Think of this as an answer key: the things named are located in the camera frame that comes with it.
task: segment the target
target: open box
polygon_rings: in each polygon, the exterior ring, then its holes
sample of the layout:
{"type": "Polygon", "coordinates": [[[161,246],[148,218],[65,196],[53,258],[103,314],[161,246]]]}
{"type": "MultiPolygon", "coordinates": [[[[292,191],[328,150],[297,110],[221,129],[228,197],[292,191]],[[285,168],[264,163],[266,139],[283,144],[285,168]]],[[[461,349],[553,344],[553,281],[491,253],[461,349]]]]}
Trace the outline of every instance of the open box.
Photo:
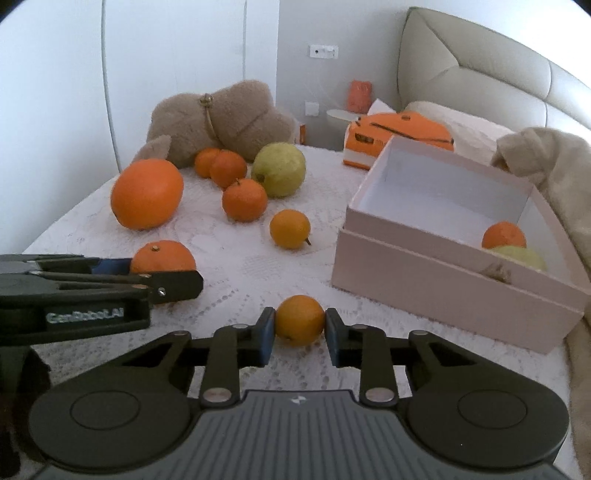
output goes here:
{"type": "Polygon", "coordinates": [[[574,246],[529,181],[401,137],[347,208],[332,284],[542,353],[574,328],[591,297],[574,246]],[[523,230],[546,273],[480,247],[502,220],[523,230]]]}

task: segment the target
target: plush toy ear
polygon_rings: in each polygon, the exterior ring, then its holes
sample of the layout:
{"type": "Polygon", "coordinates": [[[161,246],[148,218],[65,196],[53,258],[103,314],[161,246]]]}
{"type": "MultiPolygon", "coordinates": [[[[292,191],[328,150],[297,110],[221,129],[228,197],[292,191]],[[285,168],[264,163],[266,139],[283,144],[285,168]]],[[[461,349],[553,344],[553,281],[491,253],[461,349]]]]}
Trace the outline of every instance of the plush toy ear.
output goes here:
{"type": "Polygon", "coordinates": [[[133,161],[143,160],[145,158],[167,158],[168,151],[170,150],[170,143],[172,138],[170,135],[160,135],[147,142],[139,151],[135,154],[133,161]]]}

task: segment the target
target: wall outlet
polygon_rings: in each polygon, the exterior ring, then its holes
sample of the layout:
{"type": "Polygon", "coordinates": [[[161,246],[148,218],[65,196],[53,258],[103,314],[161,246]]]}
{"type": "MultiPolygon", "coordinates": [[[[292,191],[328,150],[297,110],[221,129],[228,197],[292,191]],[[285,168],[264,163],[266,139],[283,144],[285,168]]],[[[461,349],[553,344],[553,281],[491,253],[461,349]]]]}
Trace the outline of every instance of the wall outlet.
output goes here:
{"type": "Polygon", "coordinates": [[[338,59],[337,45],[310,45],[310,57],[313,59],[338,59]]]}
{"type": "Polygon", "coordinates": [[[318,102],[306,102],[306,116],[318,116],[320,105],[318,102]]]}

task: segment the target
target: small orange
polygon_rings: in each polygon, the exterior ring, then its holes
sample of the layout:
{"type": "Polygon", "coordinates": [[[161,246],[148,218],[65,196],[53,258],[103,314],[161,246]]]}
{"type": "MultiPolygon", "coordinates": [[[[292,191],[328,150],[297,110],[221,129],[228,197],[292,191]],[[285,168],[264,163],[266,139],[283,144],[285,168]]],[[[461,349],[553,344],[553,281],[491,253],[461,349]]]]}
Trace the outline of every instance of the small orange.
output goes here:
{"type": "Polygon", "coordinates": [[[267,193],[252,179],[235,180],[222,195],[222,208],[237,222],[253,222],[267,208],[267,193]]]}
{"type": "Polygon", "coordinates": [[[209,168],[209,173],[218,187],[227,189],[236,179],[246,177],[247,169],[244,158],[235,152],[222,150],[209,168]]]}
{"type": "Polygon", "coordinates": [[[211,175],[209,173],[209,169],[221,151],[222,150],[219,148],[209,147],[204,148],[201,150],[201,152],[195,155],[195,172],[197,175],[204,179],[210,178],[211,175]]]}
{"type": "Polygon", "coordinates": [[[495,248],[503,245],[527,247],[521,228],[511,222],[499,222],[490,226],[482,237],[482,248],[495,248]]]}
{"type": "Polygon", "coordinates": [[[140,248],[131,259],[131,273],[196,270],[193,254],[182,243],[174,240],[150,242],[140,248]]]}
{"type": "Polygon", "coordinates": [[[282,210],[271,220],[269,233],[279,247],[297,249],[304,242],[310,244],[310,221],[297,210],[282,210]]]}
{"type": "Polygon", "coordinates": [[[324,330],[324,310],[307,295],[284,300],[275,313],[275,334],[291,346],[309,345],[324,330]]]}

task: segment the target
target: upholstered headboard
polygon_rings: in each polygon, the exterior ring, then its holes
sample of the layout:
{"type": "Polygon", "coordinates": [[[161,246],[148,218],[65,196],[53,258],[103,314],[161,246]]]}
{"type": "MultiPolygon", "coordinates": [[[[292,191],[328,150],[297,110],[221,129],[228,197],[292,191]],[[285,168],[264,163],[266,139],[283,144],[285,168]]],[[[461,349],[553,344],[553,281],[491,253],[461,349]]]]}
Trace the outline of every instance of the upholstered headboard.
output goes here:
{"type": "Polygon", "coordinates": [[[398,90],[403,107],[427,100],[514,131],[551,127],[591,142],[590,88],[525,45],[434,10],[409,10],[398,90]]]}

